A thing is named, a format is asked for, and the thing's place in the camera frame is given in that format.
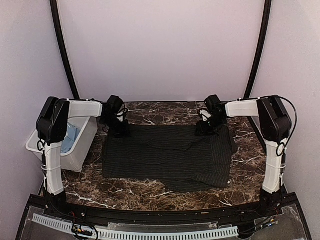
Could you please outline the black pinstriped shirt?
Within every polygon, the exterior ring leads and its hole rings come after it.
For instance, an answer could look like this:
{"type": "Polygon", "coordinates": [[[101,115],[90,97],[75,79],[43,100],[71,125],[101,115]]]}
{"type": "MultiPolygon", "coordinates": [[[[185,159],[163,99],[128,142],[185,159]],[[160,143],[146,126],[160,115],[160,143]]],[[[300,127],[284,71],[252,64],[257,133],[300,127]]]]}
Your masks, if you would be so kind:
{"type": "Polygon", "coordinates": [[[104,178],[157,180],[174,192],[226,188],[237,146],[229,128],[196,135],[193,125],[130,125],[116,137],[112,130],[103,146],[104,178]]]}

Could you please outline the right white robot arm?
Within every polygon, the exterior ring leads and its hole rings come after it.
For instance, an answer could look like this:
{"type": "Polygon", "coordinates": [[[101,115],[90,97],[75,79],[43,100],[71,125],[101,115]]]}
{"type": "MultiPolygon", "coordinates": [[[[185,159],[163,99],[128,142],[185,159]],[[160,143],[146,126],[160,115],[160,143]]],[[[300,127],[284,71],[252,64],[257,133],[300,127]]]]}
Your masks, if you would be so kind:
{"type": "Polygon", "coordinates": [[[255,205],[255,213],[260,217],[266,217],[274,210],[275,203],[269,197],[280,193],[284,184],[287,145],[298,123],[291,120],[283,103],[287,101],[278,95],[234,101],[221,101],[217,95],[211,95],[204,101],[205,108],[198,111],[200,120],[195,132],[203,136],[216,134],[228,118],[259,119],[260,133],[266,145],[266,169],[260,194],[265,198],[255,205]]]}

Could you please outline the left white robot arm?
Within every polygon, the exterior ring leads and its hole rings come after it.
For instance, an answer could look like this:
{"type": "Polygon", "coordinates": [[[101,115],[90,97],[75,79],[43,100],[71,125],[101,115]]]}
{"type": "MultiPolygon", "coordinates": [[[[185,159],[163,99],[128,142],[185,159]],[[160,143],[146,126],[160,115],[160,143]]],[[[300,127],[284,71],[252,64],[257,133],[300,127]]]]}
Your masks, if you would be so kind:
{"type": "Polygon", "coordinates": [[[37,119],[36,130],[42,148],[43,194],[50,200],[51,210],[60,218],[71,213],[66,202],[62,181],[61,147],[67,135],[68,120],[72,118],[99,118],[117,138],[130,134],[126,119],[128,109],[119,96],[112,95],[106,101],[95,99],[68,99],[49,97],[37,119]]]}

